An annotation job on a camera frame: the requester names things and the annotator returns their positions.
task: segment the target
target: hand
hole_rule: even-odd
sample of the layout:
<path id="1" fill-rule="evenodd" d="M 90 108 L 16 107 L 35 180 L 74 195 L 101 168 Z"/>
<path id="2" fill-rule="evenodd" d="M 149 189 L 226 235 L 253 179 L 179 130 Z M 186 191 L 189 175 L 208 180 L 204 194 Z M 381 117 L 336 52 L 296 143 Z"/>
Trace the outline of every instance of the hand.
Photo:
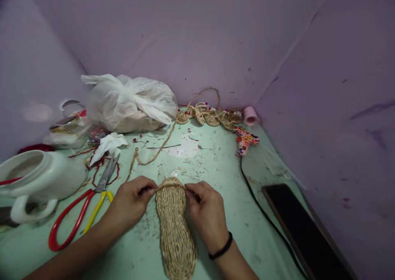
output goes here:
<path id="1" fill-rule="evenodd" d="M 152 179 L 144 176 L 122 184 L 102 220 L 117 231 L 127 232 L 143 217 L 157 187 Z"/>
<path id="2" fill-rule="evenodd" d="M 185 188 L 191 219 L 213 255 L 229 239 L 222 196 L 205 181 L 187 183 Z"/>

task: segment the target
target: red-handled scissors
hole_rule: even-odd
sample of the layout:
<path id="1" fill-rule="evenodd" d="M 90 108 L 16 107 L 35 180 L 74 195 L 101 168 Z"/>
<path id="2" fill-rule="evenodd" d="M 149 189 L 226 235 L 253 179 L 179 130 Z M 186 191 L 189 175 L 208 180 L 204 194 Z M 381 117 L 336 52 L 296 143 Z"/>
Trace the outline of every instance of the red-handled scissors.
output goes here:
<path id="1" fill-rule="evenodd" d="M 112 199 L 114 198 L 112 195 L 112 192 L 110 191 L 106 191 L 106 186 L 110 180 L 110 177 L 112 175 L 112 173 L 114 172 L 116 163 L 118 162 L 119 159 L 119 155 L 117 157 L 112 157 L 109 161 L 109 163 L 106 166 L 106 169 L 104 169 L 103 175 L 99 181 L 99 184 L 97 185 L 97 187 L 95 189 L 89 189 L 86 192 L 84 192 L 79 198 L 77 198 L 74 202 L 72 202 L 58 217 L 58 219 L 55 221 L 55 224 L 53 225 L 51 232 L 49 233 L 49 239 L 48 239 L 48 245 L 49 245 L 49 249 L 51 249 L 52 251 L 60 251 L 63 248 L 65 248 L 67 245 L 70 244 L 70 242 L 73 240 L 75 234 L 77 233 L 79 226 L 81 225 L 81 222 L 85 216 L 85 212 L 86 209 L 88 208 L 89 202 L 91 201 L 92 197 L 96 194 L 96 193 L 101 193 L 101 198 L 100 201 L 98 202 L 98 204 L 95 207 L 95 210 L 93 211 L 91 217 L 89 218 L 89 221 L 84 229 L 83 234 L 85 234 L 89 228 L 91 227 L 93 221 L 95 220 L 95 217 L 97 215 L 97 213 L 100 210 L 101 205 L 103 204 L 103 201 L 105 199 L 106 196 L 108 196 L 110 202 L 112 202 Z M 71 234 L 69 235 L 69 237 L 66 239 L 66 241 L 59 245 L 57 240 L 56 240 L 56 235 L 58 232 L 58 228 L 60 226 L 60 223 L 62 222 L 63 218 L 65 218 L 65 216 L 69 213 L 69 211 L 75 206 L 77 205 L 80 201 L 82 201 L 84 198 L 86 198 L 84 205 L 82 206 L 81 212 L 79 214 L 79 217 L 77 219 L 77 222 L 74 225 L 73 230 L 71 231 Z"/>

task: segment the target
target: white tissue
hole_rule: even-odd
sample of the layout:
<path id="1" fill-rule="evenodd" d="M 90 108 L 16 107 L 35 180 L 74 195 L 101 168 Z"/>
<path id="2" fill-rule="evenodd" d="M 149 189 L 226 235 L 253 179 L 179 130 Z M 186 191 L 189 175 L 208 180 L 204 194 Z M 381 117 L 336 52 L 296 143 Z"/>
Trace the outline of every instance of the white tissue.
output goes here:
<path id="1" fill-rule="evenodd" d="M 100 145 L 93 155 L 89 167 L 100 160 L 106 151 L 108 151 L 110 155 L 114 154 L 116 157 L 121 152 L 118 147 L 122 145 L 128 145 L 128 142 L 122 134 L 117 134 L 115 132 L 112 132 L 110 135 L 100 139 Z"/>

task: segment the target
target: scissor blade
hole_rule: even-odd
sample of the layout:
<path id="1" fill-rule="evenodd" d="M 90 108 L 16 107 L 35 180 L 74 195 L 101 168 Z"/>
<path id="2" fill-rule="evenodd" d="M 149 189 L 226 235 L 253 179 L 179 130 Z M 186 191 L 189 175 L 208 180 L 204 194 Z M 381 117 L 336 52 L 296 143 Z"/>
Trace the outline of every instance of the scissor blade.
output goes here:
<path id="1" fill-rule="evenodd" d="M 114 170 L 111 171 L 113 163 L 114 163 L 114 155 L 111 157 L 106 168 L 104 169 L 104 172 L 99 180 L 98 186 L 95 188 L 95 192 L 103 192 L 106 190 L 106 185 L 108 183 L 108 179 L 109 179 L 110 175 L 112 174 L 112 171 L 114 171 Z"/>
<path id="2" fill-rule="evenodd" d="M 110 168 L 110 172 L 109 172 L 109 175 L 108 175 L 108 180 L 107 180 L 107 182 L 110 181 L 111 175 L 112 175 L 112 173 L 113 173 L 114 170 L 115 170 L 115 166 L 116 166 L 116 164 L 118 163 L 119 155 L 120 155 L 120 154 L 118 154 L 118 155 L 114 158 L 114 160 L 113 160 L 113 162 L 112 162 L 112 164 L 111 164 L 111 168 Z"/>

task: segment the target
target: colorful glue gun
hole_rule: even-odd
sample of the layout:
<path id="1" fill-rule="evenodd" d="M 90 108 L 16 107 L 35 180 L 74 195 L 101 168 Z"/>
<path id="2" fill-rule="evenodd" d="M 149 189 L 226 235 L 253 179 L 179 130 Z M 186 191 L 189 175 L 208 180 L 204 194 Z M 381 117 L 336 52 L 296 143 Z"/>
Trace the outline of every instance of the colorful glue gun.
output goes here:
<path id="1" fill-rule="evenodd" d="M 238 137 L 236 140 L 239 142 L 239 149 L 237 150 L 237 155 L 239 157 L 244 156 L 247 154 L 248 147 L 250 144 L 257 145 L 259 142 L 259 137 L 255 136 L 254 134 L 251 134 L 248 132 L 247 129 L 244 129 L 242 127 L 236 127 L 235 129 L 236 134 Z"/>

